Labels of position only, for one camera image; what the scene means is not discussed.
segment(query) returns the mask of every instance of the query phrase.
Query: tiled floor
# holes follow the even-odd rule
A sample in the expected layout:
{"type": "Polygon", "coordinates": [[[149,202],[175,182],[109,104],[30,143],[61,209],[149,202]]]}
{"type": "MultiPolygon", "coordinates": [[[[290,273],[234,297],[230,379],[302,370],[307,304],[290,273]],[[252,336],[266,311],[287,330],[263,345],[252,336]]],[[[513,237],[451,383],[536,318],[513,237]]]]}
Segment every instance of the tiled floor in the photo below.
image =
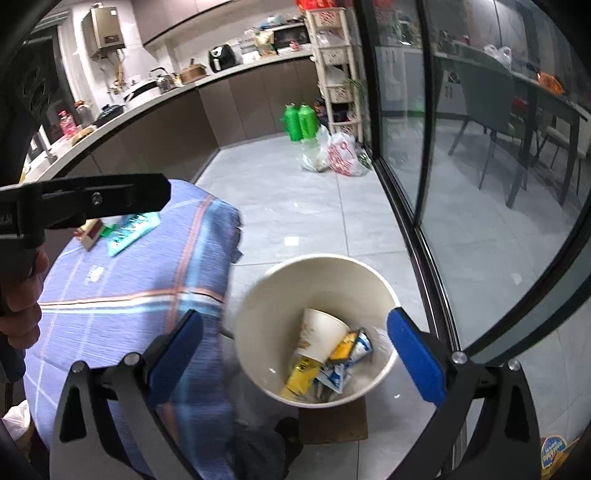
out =
{"type": "MultiPolygon", "coordinates": [[[[389,163],[413,199],[420,172],[422,120],[386,122],[389,163]]],[[[556,148],[546,146],[540,155],[539,173],[529,176],[527,191],[521,189],[509,209],[505,198],[515,160],[497,146],[482,190],[478,190],[489,138],[481,126],[471,123],[449,156],[447,151],[459,128],[459,121],[437,121],[422,229],[465,347],[496,323],[554,258],[589,192],[591,163],[583,161],[578,197],[575,168],[569,195],[561,207],[554,185],[564,177],[567,153],[564,149],[558,152],[551,174],[546,167],[556,148]]],[[[570,440],[591,419],[590,319],[591,304],[587,304],[520,357],[542,435],[561,434],[570,440]]]]}
{"type": "MultiPolygon", "coordinates": [[[[248,288],[270,266],[308,253],[350,255],[378,270],[423,330],[427,320],[394,214],[375,173],[361,178],[302,171],[297,146],[275,137],[222,150],[197,185],[242,213],[244,256],[230,272],[226,327],[248,288]]],[[[293,409],[267,397],[242,373],[224,340],[230,394],[238,416],[272,426],[293,409]]],[[[369,439],[306,446],[290,480],[383,480],[398,465],[433,413],[397,362],[366,396],[369,439]]]]}

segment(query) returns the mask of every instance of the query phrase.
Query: hand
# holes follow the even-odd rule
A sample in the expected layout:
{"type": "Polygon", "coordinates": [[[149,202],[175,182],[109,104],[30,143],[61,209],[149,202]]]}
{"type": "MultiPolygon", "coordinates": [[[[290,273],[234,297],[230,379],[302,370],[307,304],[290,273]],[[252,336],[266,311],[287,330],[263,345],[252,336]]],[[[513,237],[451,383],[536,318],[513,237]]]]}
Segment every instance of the hand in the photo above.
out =
{"type": "Polygon", "coordinates": [[[41,274],[48,266],[47,254],[39,250],[30,278],[19,284],[6,284],[0,288],[6,305],[11,310],[0,317],[0,332],[8,337],[8,343],[14,348],[30,348],[39,340],[41,307],[37,300],[43,291],[41,274]]]}

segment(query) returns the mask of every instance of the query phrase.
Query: pink bottle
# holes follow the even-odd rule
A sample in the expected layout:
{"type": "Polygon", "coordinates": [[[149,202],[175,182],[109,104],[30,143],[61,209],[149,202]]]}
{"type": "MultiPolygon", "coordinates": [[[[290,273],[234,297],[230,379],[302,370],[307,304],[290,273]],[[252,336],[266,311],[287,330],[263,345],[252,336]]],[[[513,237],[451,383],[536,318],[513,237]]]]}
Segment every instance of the pink bottle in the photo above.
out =
{"type": "Polygon", "coordinates": [[[76,126],[74,117],[65,110],[60,112],[60,128],[64,137],[68,140],[78,133],[78,127],[76,126]]]}

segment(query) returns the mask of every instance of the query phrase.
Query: water heater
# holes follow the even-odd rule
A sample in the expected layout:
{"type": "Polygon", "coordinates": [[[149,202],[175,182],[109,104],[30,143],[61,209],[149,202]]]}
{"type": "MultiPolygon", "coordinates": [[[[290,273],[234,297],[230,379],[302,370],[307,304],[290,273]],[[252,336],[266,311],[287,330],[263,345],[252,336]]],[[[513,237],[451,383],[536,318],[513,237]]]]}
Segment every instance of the water heater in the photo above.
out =
{"type": "Polygon", "coordinates": [[[82,20],[82,32],[86,51],[93,60],[105,58],[108,53],[125,48],[116,7],[94,4],[82,20]]]}

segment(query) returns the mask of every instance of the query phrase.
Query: red bag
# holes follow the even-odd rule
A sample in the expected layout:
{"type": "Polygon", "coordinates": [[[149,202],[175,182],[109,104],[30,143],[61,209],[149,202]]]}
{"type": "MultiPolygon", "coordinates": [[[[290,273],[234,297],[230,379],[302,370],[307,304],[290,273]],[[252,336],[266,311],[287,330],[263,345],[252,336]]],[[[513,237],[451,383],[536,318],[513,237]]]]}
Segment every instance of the red bag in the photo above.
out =
{"type": "Polygon", "coordinates": [[[335,0],[297,0],[297,6],[300,10],[315,10],[317,8],[335,7],[335,0]]]}

